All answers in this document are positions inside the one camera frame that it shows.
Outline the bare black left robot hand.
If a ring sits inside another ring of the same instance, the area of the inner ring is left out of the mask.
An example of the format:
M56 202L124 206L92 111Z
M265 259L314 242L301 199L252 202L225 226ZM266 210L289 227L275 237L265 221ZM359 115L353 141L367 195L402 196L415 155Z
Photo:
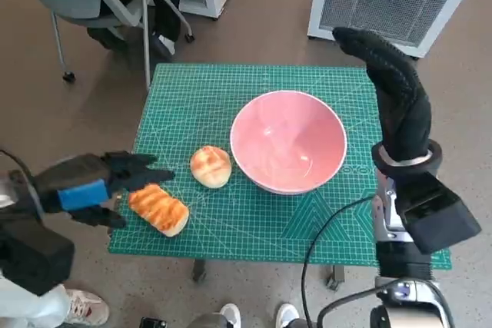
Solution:
M119 191L138 191L148 184L172 180L173 171L149 167L157 160L152 154L127 151L82 154L37 174L34 185L45 212L66 212L82 224L121 229L126 226L125 219L103 203Z

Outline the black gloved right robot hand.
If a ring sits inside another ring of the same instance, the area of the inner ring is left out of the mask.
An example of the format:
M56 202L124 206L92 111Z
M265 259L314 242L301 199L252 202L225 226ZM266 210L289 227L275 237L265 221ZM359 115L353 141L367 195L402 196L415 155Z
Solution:
M386 155L395 163L418 163L429 154L431 103L412 60L372 31L336 27L341 50L366 64L377 95Z

